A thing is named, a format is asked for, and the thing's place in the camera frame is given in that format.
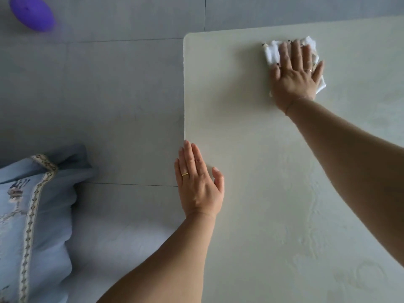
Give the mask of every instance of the finger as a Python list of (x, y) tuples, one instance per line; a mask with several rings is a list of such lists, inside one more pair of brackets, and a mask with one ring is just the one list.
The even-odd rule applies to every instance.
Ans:
[(187, 163), (185, 162), (184, 148), (180, 147), (178, 151), (178, 159), (179, 159), (179, 170), (181, 174), (187, 173)]
[(196, 171), (198, 172), (199, 175), (208, 174), (208, 168), (206, 167), (206, 164), (202, 158), (202, 154), (199, 151), (199, 148), (196, 146), (195, 143), (192, 143), (191, 147), (195, 157)]
[(303, 70), (302, 49), (300, 46), (300, 40), (296, 39), (292, 42), (292, 55), (290, 57), (293, 70)]
[(290, 70), (292, 69), (292, 64), (290, 62), (289, 58), (289, 52), (288, 52), (288, 45), (285, 42), (282, 42), (279, 46), (279, 55), (280, 55), (280, 67), (282, 70), (287, 69)]
[(317, 85), (320, 83), (323, 71), (324, 71), (324, 61), (322, 60), (321, 62), (318, 63), (316, 70), (314, 70), (313, 75), (311, 76), (311, 78), (313, 79), (313, 81), (316, 82)]
[(311, 47), (310, 45), (304, 45), (301, 50), (303, 55), (303, 70), (308, 73), (313, 69), (313, 61), (311, 59)]
[(213, 177), (215, 178), (215, 185), (216, 185), (217, 189), (221, 193), (224, 193), (225, 192), (225, 177), (219, 171), (219, 169), (216, 167), (212, 168), (212, 174), (213, 174)]
[(182, 173), (179, 170), (179, 159), (176, 158), (174, 162), (175, 179), (177, 181), (178, 187), (182, 186)]
[(278, 64), (273, 64), (270, 70), (270, 83), (271, 85), (274, 84), (274, 82), (279, 81), (280, 79), (280, 68)]
[(187, 168), (189, 175), (195, 176), (198, 175), (195, 166), (195, 158), (194, 153), (192, 152), (191, 143), (188, 140), (184, 141), (184, 155), (185, 155), (185, 162), (187, 163)]

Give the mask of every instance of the hand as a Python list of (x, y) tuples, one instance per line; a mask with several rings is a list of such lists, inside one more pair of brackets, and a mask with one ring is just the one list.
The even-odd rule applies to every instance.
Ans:
[(293, 102), (300, 98), (314, 100), (318, 84), (324, 70), (321, 61), (312, 73), (310, 45), (300, 46), (300, 41), (292, 42), (292, 55), (289, 57), (288, 46), (282, 42), (279, 46), (280, 67), (271, 68), (270, 82), (272, 96), (276, 106), (285, 114)]
[(188, 140), (180, 147), (178, 157), (174, 163), (175, 178), (185, 216), (203, 213), (216, 218), (225, 194), (224, 176), (213, 167), (213, 182), (198, 147)]

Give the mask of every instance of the table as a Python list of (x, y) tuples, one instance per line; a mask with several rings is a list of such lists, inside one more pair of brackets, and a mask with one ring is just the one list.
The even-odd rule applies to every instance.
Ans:
[(226, 179), (203, 302), (401, 302), (404, 270), (345, 205), (268, 97), (264, 41), (317, 41), (317, 101), (404, 145), (404, 17), (192, 33), (185, 137)]

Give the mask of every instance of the blue fabric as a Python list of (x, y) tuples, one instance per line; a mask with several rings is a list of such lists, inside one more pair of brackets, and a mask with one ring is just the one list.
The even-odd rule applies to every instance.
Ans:
[(0, 169), (0, 302), (67, 301), (60, 283), (72, 270), (73, 185), (94, 173), (82, 145)]

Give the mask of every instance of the purple balloon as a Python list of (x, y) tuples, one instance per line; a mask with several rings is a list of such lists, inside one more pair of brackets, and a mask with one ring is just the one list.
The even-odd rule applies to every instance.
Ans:
[(54, 26), (52, 11), (43, 0), (10, 0), (10, 8), (15, 17), (30, 29), (46, 32)]

